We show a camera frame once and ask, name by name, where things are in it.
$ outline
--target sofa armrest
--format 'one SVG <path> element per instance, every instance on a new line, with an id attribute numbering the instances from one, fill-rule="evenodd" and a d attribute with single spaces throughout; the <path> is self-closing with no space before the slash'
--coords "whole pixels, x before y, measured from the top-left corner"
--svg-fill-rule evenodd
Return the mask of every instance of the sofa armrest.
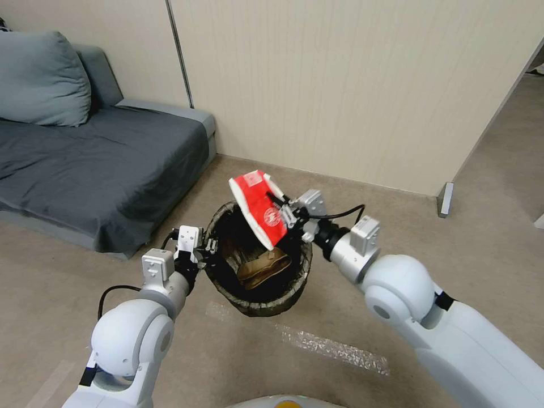
<path id="1" fill-rule="evenodd" d="M 116 104 L 119 108 L 145 109 L 147 111 L 157 111 L 169 113 L 174 116 L 185 117 L 196 120 L 204 125 L 208 139 L 215 133 L 215 120 L 211 113 L 200 109 L 181 108 L 174 105 L 167 105 L 157 102 L 141 101 L 136 99 L 123 99 Z"/>
<path id="2" fill-rule="evenodd" d="M 72 44 L 77 52 L 89 81 L 91 95 L 98 108 L 113 106 L 123 99 L 113 71 L 101 48 L 91 45 Z"/>

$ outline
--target yellow button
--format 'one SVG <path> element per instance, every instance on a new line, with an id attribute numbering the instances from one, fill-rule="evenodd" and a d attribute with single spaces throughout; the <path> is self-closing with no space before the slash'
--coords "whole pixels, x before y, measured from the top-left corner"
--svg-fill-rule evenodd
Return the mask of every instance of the yellow button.
<path id="1" fill-rule="evenodd" d="M 296 403 L 295 401 L 282 401 L 279 404 L 276 405 L 275 408 L 302 408 L 300 404 Z"/>

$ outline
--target black strap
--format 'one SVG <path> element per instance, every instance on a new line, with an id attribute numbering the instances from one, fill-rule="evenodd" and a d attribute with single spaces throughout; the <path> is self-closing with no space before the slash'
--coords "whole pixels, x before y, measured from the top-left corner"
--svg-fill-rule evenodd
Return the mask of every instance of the black strap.
<path id="1" fill-rule="evenodd" d="M 455 302 L 455 299 L 448 296 L 448 294 L 444 291 L 440 295 L 438 295 L 435 299 L 435 304 L 440 308 L 444 309 L 445 311 L 449 310 L 450 306 Z"/>
<path id="2" fill-rule="evenodd" d="M 91 386 L 92 380 L 94 380 L 96 375 L 96 370 L 97 370 L 96 364 L 94 367 L 85 367 L 85 371 L 83 371 L 81 380 L 79 380 L 79 385 Z"/>

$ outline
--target wall panel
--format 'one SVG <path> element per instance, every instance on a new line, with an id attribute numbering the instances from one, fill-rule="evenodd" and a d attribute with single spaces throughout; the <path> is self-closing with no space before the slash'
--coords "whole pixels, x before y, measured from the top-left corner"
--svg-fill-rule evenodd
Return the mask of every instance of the wall panel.
<path id="1" fill-rule="evenodd" d="M 544 36 L 540 0 L 172 0 L 219 151 L 435 195 Z"/>

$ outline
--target gray bedsheet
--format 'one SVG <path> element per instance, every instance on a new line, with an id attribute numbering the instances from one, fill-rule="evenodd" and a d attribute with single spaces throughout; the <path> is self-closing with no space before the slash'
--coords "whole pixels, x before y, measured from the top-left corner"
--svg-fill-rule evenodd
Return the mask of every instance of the gray bedsheet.
<path id="1" fill-rule="evenodd" d="M 208 154 L 200 122 L 159 112 L 107 108 L 70 128 L 0 120 L 0 210 L 125 252 L 149 240 Z"/>

